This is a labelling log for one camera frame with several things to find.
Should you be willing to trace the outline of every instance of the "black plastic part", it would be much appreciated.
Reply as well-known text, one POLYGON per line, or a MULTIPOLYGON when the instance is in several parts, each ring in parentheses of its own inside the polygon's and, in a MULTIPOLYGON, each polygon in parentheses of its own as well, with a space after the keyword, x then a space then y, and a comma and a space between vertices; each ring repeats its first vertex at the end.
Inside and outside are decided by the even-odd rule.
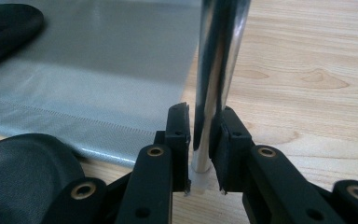
POLYGON ((255 143, 234 110, 227 106, 222 115, 220 142, 210 157, 220 190, 243 192, 244 160, 255 143))
POLYGON ((106 185, 100 179, 81 178, 72 182, 51 204, 42 224, 101 223, 98 216, 102 209, 106 185))
POLYGON ((348 223, 358 223, 358 181, 338 181, 333 188, 331 202, 348 223))
POLYGON ((103 209, 100 213, 100 216, 103 217, 103 221, 99 223, 115 223, 118 209, 120 208, 130 177, 131 173, 124 175, 106 187, 107 193, 103 201, 103 209))
POLYGON ((72 149, 57 138, 29 133, 0 141, 0 223, 40 223, 49 205, 84 177, 72 149))
POLYGON ((43 20, 42 12, 34 7, 0 5, 0 58, 36 35, 43 20))
POLYGON ((188 192, 188 146, 190 144, 190 124, 188 105, 181 103, 171 106, 167 127, 165 129, 164 145, 172 151, 172 191, 188 192))
POLYGON ((318 193, 331 205, 331 192, 321 187, 312 184, 312 186, 318 191, 318 193))
POLYGON ((166 224, 171 221, 171 149, 163 145, 144 147, 133 168, 116 223, 166 224))
POLYGON ((253 147, 245 171, 251 190, 242 201, 252 223, 344 223, 278 149, 253 147))

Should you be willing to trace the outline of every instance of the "wooden table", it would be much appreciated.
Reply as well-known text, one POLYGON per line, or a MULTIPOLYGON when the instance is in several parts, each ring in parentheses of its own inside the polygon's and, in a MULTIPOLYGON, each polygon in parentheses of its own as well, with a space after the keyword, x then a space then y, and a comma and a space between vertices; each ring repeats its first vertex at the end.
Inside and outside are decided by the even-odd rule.
MULTIPOLYGON (((197 57, 183 101, 194 118, 197 57)), ((358 180, 358 0, 254 0, 227 105, 312 183, 358 180)), ((106 182, 130 169, 80 159, 106 182)), ((173 223, 248 222, 239 193, 174 193, 173 223)))

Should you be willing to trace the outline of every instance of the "black foam pad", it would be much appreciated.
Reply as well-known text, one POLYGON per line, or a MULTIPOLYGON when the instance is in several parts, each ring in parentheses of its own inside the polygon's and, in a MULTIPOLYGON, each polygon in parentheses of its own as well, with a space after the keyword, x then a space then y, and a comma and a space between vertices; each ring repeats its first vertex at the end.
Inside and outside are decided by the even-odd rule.
POLYGON ((22 4, 0 5, 0 58, 34 37, 43 27, 43 14, 22 4))
POLYGON ((84 177, 72 149, 29 133, 0 141, 0 223, 40 223, 70 182, 84 177))

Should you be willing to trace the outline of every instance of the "black rubber object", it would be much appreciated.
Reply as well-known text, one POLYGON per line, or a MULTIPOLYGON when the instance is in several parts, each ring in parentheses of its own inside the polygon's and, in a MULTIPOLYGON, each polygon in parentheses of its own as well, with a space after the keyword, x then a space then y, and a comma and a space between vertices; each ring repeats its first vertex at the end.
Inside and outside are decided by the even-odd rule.
POLYGON ((34 7, 0 5, 0 58, 37 34, 43 20, 42 12, 34 7))
POLYGON ((55 137, 29 133, 0 141, 0 223, 41 223, 65 186, 83 177, 72 149, 55 137))

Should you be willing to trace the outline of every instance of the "metal rod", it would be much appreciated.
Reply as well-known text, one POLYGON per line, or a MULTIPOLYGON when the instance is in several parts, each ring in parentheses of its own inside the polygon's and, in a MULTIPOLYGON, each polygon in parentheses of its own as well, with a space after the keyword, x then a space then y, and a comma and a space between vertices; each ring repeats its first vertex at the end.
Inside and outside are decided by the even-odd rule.
POLYGON ((221 111, 226 106, 250 0, 203 0, 200 25, 194 153, 191 167, 205 173, 217 145, 221 111))

